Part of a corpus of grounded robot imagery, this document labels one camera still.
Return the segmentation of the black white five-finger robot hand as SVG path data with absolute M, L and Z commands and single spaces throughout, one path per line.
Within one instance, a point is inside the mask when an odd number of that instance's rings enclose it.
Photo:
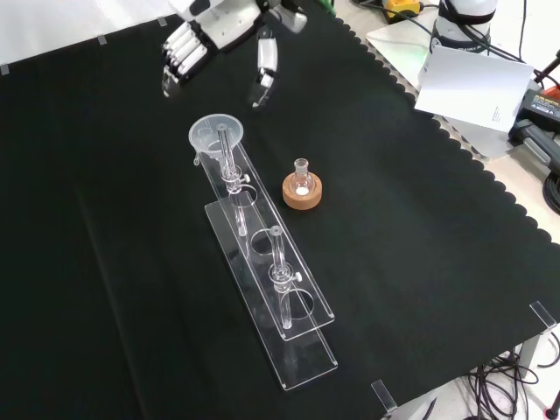
M 278 70 L 277 39 L 263 17 L 271 15 L 295 34 L 307 24 L 304 11 L 292 1 L 170 1 L 169 5 L 183 24 L 162 45 L 161 86 L 166 97 L 174 96 L 213 57 L 256 35 L 257 73 L 250 104 L 260 108 L 270 96 Z

